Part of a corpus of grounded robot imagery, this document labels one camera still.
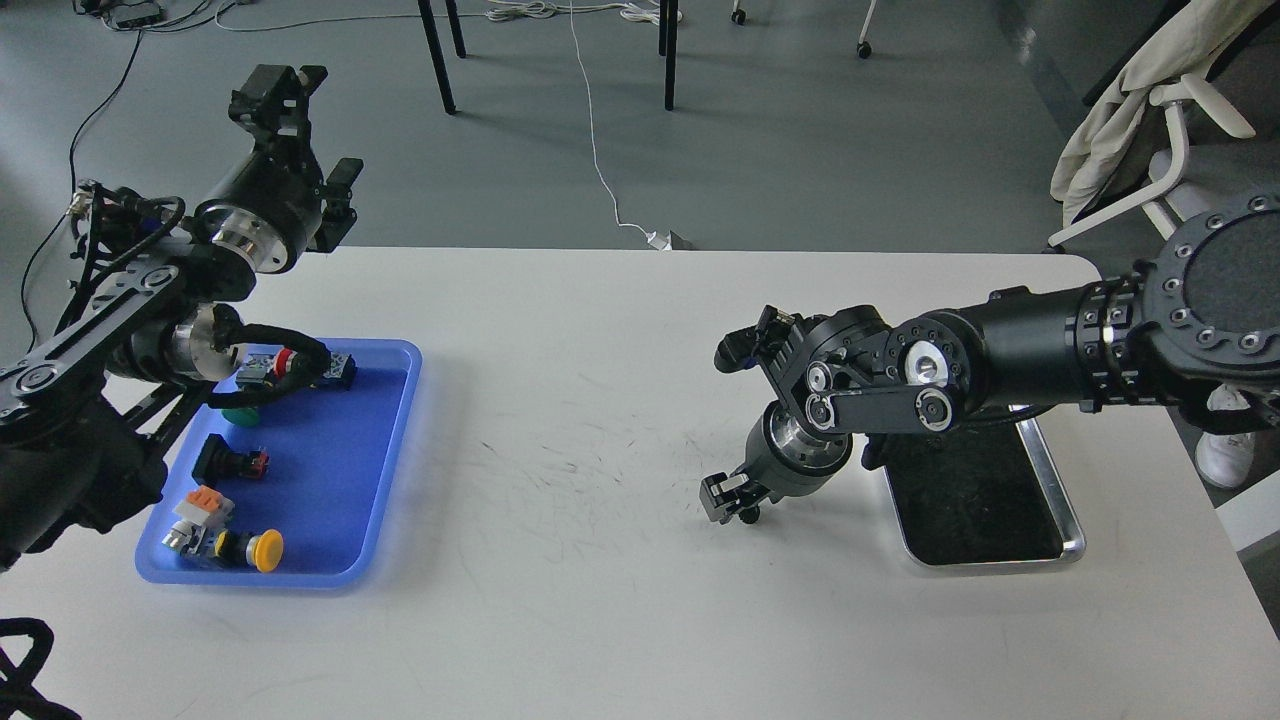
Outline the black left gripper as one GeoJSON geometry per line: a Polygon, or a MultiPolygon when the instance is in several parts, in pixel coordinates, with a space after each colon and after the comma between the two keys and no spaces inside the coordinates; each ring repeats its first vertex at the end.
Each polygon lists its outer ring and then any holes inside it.
{"type": "Polygon", "coordinates": [[[195,225],[256,273],[333,252],[357,222],[352,186],[364,159],[342,158],[323,184],[311,147],[308,100],[326,77],[323,65],[259,64],[230,95],[228,117],[252,136],[253,152],[197,206],[195,225]]]}

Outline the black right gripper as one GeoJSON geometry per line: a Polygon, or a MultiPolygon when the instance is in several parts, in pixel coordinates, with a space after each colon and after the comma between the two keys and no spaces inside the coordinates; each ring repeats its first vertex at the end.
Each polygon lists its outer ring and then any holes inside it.
{"type": "Polygon", "coordinates": [[[710,521],[728,524],[744,509],[814,493],[851,456],[851,436],[823,439],[786,409],[768,407],[748,433],[740,473],[703,478],[699,500],[710,521]]]}

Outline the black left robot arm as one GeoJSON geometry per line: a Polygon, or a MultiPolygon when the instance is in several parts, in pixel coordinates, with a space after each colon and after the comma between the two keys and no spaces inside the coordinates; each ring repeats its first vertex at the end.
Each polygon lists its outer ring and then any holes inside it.
{"type": "Polygon", "coordinates": [[[364,164],[323,173],[308,102],[326,68],[261,64],[229,118],[253,138],[193,210],[82,181],[68,209],[83,270],[49,340],[3,368],[3,568],[68,528],[108,533],[157,503],[168,450],[201,407],[275,402],[332,365],[319,340],[247,324],[260,274],[330,252],[364,164]]]}

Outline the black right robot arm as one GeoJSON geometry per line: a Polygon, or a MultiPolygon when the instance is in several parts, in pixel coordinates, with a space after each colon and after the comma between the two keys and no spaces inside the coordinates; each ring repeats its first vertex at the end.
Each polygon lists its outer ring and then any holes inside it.
{"type": "Polygon", "coordinates": [[[804,316],[765,306],[716,368],[762,369],[774,400],[744,462],[700,486],[712,521],[819,489],[852,436],[938,434],[1076,404],[1174,406],[1210,434],[1277,425],[1277,187],[1183,222],[1156,258],[1074,290],[997,290],[888,325],[872,305],[804,316]]]}

